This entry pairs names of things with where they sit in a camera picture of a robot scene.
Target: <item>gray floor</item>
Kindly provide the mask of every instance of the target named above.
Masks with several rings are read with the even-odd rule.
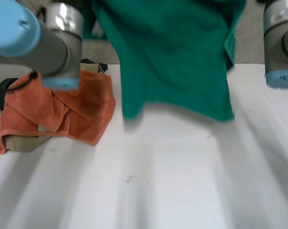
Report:
[[[31,10],[50,0],[18,0]],[[264,63],[263,6],[248,0],[247,7],[236,31],[236,63]],[[85,42],[83,57],[96,62],[119,63],[115,50],[107,42]]]

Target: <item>green shirt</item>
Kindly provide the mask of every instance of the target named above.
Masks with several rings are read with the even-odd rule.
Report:
[[[145,103],[234,118],[226,73],[246,0],[92,0],[121,61],[123,116]]]

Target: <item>white surface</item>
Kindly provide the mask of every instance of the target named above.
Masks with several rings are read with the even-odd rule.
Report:
[[[117,107],[96,147],[0,156],[0,229],[288,229],[288,91],[263,65],[228,77],[231,123],[170,107],[124,123],[107,73]]]

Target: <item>orange cloth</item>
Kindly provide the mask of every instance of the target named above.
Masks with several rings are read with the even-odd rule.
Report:
[[[11,85],[27,81],[24,76]],[[91,145],[102,137],[114,113],[111,77],[81,71],[76,92],[42,87],[40,78],[21,90],[6,94],[0,119],[0,154],[6,152],[4,136],[67,136]],[[38,131],[38,126],[48,131]]]

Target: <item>towel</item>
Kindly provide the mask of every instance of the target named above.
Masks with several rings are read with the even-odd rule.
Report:
[[[92,0],[121,61],[124,117],[135,118],[145,103],[163,102],[219,121],[233,119],[226,74],[245,3]]]
[[[11,87],[27,81],[20,78]],[[6,152],[7,135],[67,136],[96,145],[114,113],[110,76],[81,71],[75,92],[43,88],[40,77],[27,87],[7,93],[0,118],[0,154]]]

